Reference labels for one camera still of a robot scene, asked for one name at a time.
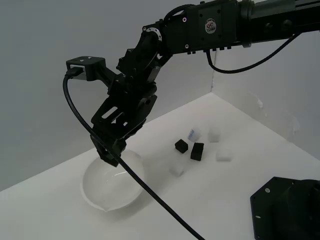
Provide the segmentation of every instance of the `label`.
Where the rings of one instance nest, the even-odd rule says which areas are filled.
[[[217,29],[217,24],[216,24],[215,20],[213,20],[212,18],[209,18],[205,22],[204,29],[207,34],[213,34]]]

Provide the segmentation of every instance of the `white wall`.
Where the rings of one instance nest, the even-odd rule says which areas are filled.
[[[231,70],[253,64],[284,41],[220,51],[216,66]],[[320,159],[320,34],[304,33],[274,58],[250,71],[213,74],[212,91]],[[259,110],[257,97],[263,103]],[[299,128],[292,136],[292,128]]]
[[[112,70],[143,25],[185,0],[2,0],[0,2],[0,191],[93,145],[64,99],[65,61],[105,57]],[[211,90],[204,54],[174,56],[158,78],[156,118]],[[71,81],[89,121],[106,98],[101,82]]]

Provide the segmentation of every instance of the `black robotic arm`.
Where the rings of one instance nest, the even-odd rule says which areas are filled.
[[[142,127],[151,112],[157,99],[155,79],[172,55],[204,51],[209,64],[219,71],[211,62],[210,50],[293,40],[300,33],[320,29],[319,13],[319,0],[215,0],[186,4],[170,11],[164,19],[143,26],[137,46],[119,59],[116,68],[120,74],[108,69],[100,57],[81,56],[66,64],[68,69],[83,68],[84,72],[75,78],[101,80],[108,87],[109,97],[91,122],[100,138],[120,155],[126,139]],[[116,110],[103,117],[112,109]],[[93,136],[91,139],[101,159],[117,166],[114,157]]]

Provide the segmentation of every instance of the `white table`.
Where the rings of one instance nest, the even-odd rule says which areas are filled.
[[[219,143],[208,142],[212,124],[221,128]],[[193,126],[202,130],[202,161],[188,160],[174,177],[168,162],[189,159],[192,148],[181,155],[174,143]],[[221,147],[233,151],[232,162],[216,161]],[[273,176],[320,178],[319,160],[212,93],[147,123],[127,148],[144,158],[147,183],[207,240],[253,240],[250,196]],[[0,192],[0,239],[194,239],[145,192],[114,212],[89,206],[80,182],[97,156],[92,149]]]

